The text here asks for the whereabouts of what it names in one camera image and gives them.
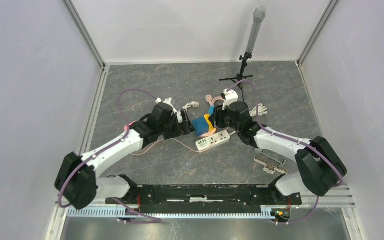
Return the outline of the light blue cube adapter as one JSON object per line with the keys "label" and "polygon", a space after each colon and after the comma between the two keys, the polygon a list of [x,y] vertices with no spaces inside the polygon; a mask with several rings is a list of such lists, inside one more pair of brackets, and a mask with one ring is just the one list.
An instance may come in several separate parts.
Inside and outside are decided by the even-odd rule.
{"label": "light blue cube adapter", "polygon": [[214,112],[215,112],[215,106],[214,106],[214,105],[211,105],[210,108],[209,108],[209,110],[208,110],[208,114],[211,116],[211,115],[214,114]]}

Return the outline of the dark blue cube socket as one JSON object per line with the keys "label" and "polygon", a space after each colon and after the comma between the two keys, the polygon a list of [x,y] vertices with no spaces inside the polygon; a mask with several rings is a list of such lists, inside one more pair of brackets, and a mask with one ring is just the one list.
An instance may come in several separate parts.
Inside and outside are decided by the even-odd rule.
{"label": "dark blue cube socket", "polygon": [[210,126],[204,116],[198,117],[192,121],[192,126],[195,129],[195,134],[200,137],[210,131]]}

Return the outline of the yellow cube socket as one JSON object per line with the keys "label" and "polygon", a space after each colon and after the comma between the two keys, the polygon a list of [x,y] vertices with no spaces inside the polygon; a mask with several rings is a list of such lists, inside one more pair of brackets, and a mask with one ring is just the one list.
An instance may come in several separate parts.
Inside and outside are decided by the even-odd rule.
{"label": "yellow cube socket", "polygon": [[207,113],[207,114],[204,115],[204,119],[205,119],[205,121],[206,121],[206,123],[208,125],[208,132],[213,131],[215,129],[215,127],[214,127],[214,118],[209,113]]}

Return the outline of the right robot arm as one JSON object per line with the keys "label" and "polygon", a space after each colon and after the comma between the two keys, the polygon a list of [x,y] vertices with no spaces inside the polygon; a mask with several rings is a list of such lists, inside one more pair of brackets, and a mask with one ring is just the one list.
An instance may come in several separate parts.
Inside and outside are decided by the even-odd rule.
{"label": "right robot arm", "polygon": [[314,139],[293,137],[267,127],[253,119],[245,102],[217,106],[209,121],[218,128],[231,128],[240,140],[254,148],[268,150],[297,164],[298,171],[286,173],[271,185],[269,199],[282,204],[290,195],[311,192],[323,197],[332,188],[343,184],[347,168],[323,137]]}

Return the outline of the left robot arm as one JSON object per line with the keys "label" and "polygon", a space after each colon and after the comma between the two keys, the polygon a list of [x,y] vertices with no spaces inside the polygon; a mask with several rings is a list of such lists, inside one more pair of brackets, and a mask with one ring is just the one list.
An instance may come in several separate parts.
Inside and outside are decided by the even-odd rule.
{"label": "left robot arm", "polygon": [[123,158],[157,142],[194,132],[187,110],[176,110],[166,102],[155,105],[126,130],[106,144],[83,154],[67,154],[57,174],[54,187],[61,208],[81,210],[95,200],[116,197],[125,204],[133,203],[137,190],[123,177],[100,178],[100,175]]}

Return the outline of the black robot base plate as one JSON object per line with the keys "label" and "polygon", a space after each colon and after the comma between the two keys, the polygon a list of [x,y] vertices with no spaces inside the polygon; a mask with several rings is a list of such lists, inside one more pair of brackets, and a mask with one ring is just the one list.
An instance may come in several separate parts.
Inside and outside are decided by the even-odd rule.
{"label": "black robot base plate", "polygon": [[299,193],[283,196],[266,184],[137,185],[121,201],[143,214],[256,214],[262,206],[300,206]]}

